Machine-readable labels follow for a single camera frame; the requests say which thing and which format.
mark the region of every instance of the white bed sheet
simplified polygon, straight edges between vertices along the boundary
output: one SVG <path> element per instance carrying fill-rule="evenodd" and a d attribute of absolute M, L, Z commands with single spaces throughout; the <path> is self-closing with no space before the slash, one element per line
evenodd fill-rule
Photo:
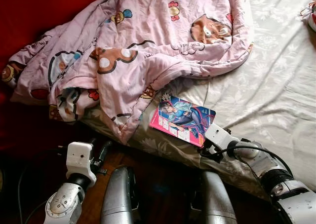
<path fill-rule="evenodd" d="M 296 179 L 316 190 L 316 33 L 299 16 L 310 1 L 250 0 L 255 42 L 249 59 L 228 74 L 179 78 L 164 90 L 215 110 L 216 124 L 260 142 L 288 163 Z M 143 113 L 128 144 L 190 166 L 213 168 L 224 181 L 262 197 L 244 164 L 201 158 L 192 145 L 148 127 L 161 94 Z M 83 122 L 113 138 L 100 116 L 99 107 L 89 109 Z"/>

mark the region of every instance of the pink blanket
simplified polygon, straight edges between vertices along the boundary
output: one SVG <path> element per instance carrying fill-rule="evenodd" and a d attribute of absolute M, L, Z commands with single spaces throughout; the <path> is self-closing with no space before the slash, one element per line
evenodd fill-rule
<path fill-rule="evenodd" d="M 180 77 L 240 66 L 253 41 L 248 0 L 97 0 L 10 58 L 12 101 L 49 104 L 52 119 L 80 119 L 101 104 L 126 143 L 155 92 Z"/>

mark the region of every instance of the metal cylinder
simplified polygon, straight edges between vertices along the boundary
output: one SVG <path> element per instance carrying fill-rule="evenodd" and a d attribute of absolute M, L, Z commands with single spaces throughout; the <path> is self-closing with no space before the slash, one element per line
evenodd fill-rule
<path fill-rule="evenodd" d="M 235 212 L 221 178 L 213 172 L 201 175 L 203 224 L 237 224 Z"/>
<path fill-rule="evenodd" d="M 133 224 L 130 182 L 127 167 L 113 171 L 104 196 L 101 224 Z"/>

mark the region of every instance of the cable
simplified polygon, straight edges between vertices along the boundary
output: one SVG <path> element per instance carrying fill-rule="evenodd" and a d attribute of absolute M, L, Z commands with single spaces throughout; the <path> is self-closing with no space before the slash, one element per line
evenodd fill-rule
<path fill-rule="evenodd" d="M 288 167 L 288 165 L 285 163 L 285 161 L 283 161 L 283 159 L 281 157 L 279 157 L 278 155 L 276 155 L 275 153 L 273 153 L 273 152 L 271 152 L 269 150 L 266 150 L 266 149 L 256 148 L 256 147 L 252 147 L 252 146 L 234 146 L 234 147 L 231 147 L 231 148 L 220 150 L 220 151 L 218 151 L 218 152 L 216 152 L 216 153 L 214 153 L 212 155 L 213 156 L 220 155 L 220 154 L 223 154 L 225 152 L 228 152 L 228 151 L 231 151 L 231 150 L 235 150 L 235 149 L 255 149 L 255 150 L 266 152 L 269 155 L 271 155 L 272 157 L 275 157 L 276 159 L 278 159 L 283 164 L 283 166 L 287 169 L 287 171 L 290 173 L 290 175 L 293 176 L 293 173 L 292 173 L 291 169 Z"/>
<path fill-rule="evenodd" d="M 41 203 L 39 206 L 37 206 L 28 216 L 28 218 L 26 218 L 24 224 L 28 224 L 30 218 L 32 217 L 32 215 L 41 207 L 43 206 L 44 204 L 46 204 L 47 200 L 45 200 L 43 203 Z"/>
<path fill-rule="evenodd" d="M 34 155 L 32 160 L 35 160 L 39 156 L 41 156 L 41 155 L 43 155 L 43 154 L 45 154 L 47 152 L 52 152 L 52 151 L 58 152 L 59 150 L 58 149 L 49 149 L 49 150 L 45 150 L 45 151 L 39 152 L 36 155 Z M 22 181 L 23 175 L 26 172 L 26 170 L 29 168 L 30 165 L 31 165 L 31 162 L 24 167 L 23 171 L 20 174 L 20 178 L 19 178 L 19 182 L 18 182 L 18 206 L 19 206 L 20 224 L 23 224 L 21 198 L 20 198 L 20 186 L 21 186 L 21 181 Z"/>

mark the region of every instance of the red fabric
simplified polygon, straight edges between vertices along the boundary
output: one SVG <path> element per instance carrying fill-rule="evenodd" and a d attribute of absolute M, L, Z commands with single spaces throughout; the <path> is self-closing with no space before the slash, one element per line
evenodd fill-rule
<path fill-rule="evenodd" d="M 45 31 L 70 21 L 94 0 L 0 0 L 0 72 L 9 57 Z M 8 101 L 12 90 L 0 82 L 0 152 L 31 156 L 73 135 L 73 127 L 48 120 L 47 107 Z"/>

